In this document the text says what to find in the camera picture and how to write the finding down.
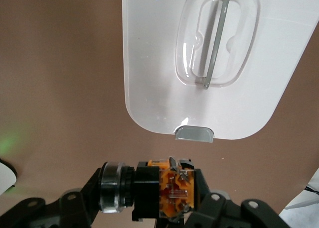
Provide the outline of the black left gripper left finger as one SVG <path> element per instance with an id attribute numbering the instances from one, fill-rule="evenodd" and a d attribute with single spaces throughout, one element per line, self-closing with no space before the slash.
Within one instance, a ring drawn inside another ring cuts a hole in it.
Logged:
<path id="1" fill-rule="evenodd" d="M 27 198 L 0 216 L 2 228 L 90 228 L 99 212 L 98 168 L 79 191 L 70 191 L 55 202 Z"/>

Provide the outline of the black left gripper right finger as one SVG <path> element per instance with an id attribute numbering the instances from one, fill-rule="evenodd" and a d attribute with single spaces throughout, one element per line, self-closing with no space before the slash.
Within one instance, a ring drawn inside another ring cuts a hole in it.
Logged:
<path id="1" fill-rule="evenodd" d="M 210 190 L 200 169 L 195 169 L 195 210 L 185 228 L 288 228 L 265 202 L 244 200 L 240 205 L 223 191 Z"/>

